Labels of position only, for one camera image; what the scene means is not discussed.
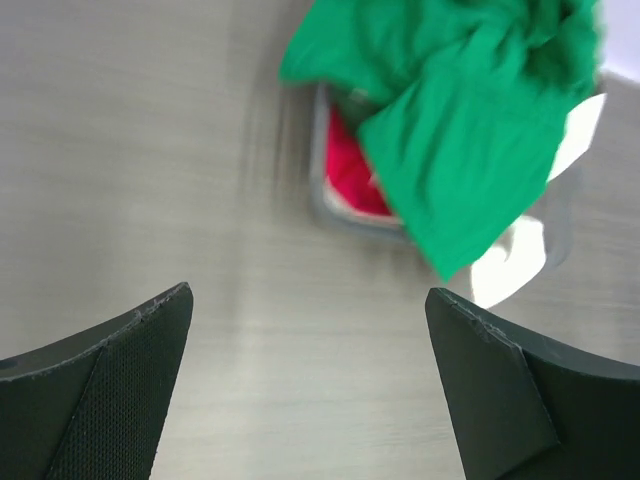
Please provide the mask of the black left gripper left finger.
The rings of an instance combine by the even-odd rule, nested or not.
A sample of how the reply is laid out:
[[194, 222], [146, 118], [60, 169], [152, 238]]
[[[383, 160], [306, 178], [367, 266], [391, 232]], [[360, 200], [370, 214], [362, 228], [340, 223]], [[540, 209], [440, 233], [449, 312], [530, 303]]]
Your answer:
[[149, 478], [192, 312], [183, 282], [111, 320], [3, 359], [2, 478]]

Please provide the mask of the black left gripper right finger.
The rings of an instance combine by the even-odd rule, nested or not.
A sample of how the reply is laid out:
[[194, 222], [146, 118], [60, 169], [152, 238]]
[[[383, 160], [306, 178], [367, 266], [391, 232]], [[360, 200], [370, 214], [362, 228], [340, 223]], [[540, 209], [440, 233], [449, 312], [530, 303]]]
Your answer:
[[425, 313], [466, 478], [638, 478], [638, 366], [445, 288], [429, 291]]

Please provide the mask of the green t shirt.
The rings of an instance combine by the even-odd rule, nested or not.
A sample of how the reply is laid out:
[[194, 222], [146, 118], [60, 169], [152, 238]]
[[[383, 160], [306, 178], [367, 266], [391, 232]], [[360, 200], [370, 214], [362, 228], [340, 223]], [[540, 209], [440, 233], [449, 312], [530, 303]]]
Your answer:
[[596, 1], [316, 1], [279, 76], [366, 96], [364, 157], [449, 279], [544, 193], [601, 39]]

